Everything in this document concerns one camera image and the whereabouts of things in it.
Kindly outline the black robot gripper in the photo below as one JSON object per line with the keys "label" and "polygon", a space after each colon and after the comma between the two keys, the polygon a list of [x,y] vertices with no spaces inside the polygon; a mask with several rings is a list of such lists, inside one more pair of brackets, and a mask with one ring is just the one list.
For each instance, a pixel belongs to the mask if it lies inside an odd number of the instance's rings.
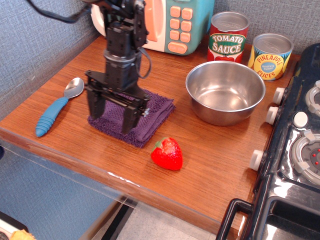
{"label": "black robot gripper", "polygon": [[140,73],[143,55],[150,60],[145,51],[134,51],[129,56],[116,56],[105,51],[105,72],[85,72],[85,89],[91,118],[96,120],[103,115],[106,101],[115,103],[125,108],[122,124],[122,133],[125,135],[137,126],[140,117],[147,111],[150,99],[138,86],[139,78],[145,79],[151,72],[148,69],[145,75]]}

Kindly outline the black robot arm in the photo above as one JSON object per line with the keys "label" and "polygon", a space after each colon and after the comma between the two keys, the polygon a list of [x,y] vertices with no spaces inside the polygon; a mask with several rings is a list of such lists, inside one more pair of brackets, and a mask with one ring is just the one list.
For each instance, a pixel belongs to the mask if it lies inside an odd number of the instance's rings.
{"label": "black robot arm", "polygon": [[105,71],[88,70],[87,101],[92,119],[105,111],[106,101],[124,108],[122,133],[135,128],[141,116],[148,112],[150,96],[138,86],[141,59],[146,54],[147,42],[145,6],[143,0],[88,0],[87,4],[99,7],[103,15],[106,37]]}

